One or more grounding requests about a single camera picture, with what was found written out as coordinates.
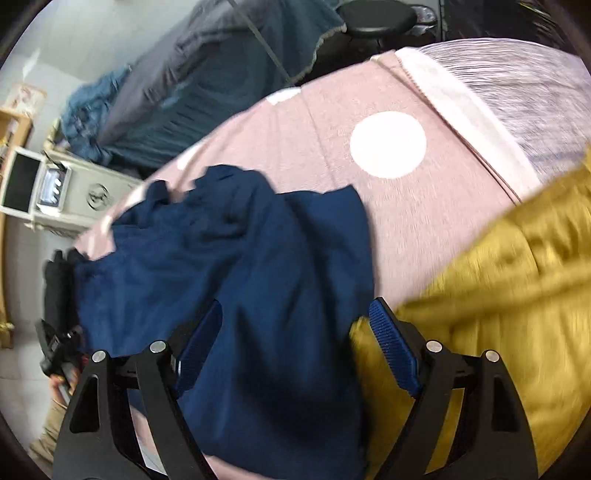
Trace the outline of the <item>mustard yellow garment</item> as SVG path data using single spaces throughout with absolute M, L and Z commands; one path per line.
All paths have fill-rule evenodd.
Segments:
M 504 360 L 544 479 L 590 475 L 590 165 L 506 213 L 396 315 Z

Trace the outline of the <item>navy blue garment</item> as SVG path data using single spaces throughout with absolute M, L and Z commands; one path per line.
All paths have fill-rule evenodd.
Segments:
M 85 341 L 140 352 L 221 305 L 221 330 L 179 407 L 206 455 L 274 479 L 360 479 L 365 408 L 349 328 L 374 297 L 369 221 L 353 187 L 273 191 L 206 170 L 180 201 L 162 181 L 75 268 Z

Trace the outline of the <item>white safe box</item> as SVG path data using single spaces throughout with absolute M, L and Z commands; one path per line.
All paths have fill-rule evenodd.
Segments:
M 33 230 L 74 235 L 92 227 L 141 181 L 55 150 L 14 148 L 1 181 L 1 212 Z

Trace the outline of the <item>pink polka dot bedsheet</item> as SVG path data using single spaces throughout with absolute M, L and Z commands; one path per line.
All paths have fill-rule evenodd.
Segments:
M 177 202 L 217 165 L 259 172 L 279 194 L 353 187 L 369 221 L 373 299 L 383 297 L 396 314 L 494 222 L 552 182 L 538 179 L 493 114 L 472 116 L 456 96 L 432 101 L 437 88 L 456 84 L 429 56 L 403 49 L 273 94 L 138 186 L 80 247 L 88 261 L 110 254 L 113 223 L 152 183 L 164 182 Z M 365 408 L 363 477 L 382 466 L 413 405 L 391 374 L 368 310 L 349 328 Z

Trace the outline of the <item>black round stool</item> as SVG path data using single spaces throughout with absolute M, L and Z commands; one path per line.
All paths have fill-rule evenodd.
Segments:
M 329 34 L 315 52 L 308 73 L 297 86 L 362 63 L 379 53 L 434 43 L 439 35 L 436 10 L 403 1 L 346 1 L 337 8 L 342 31 Z

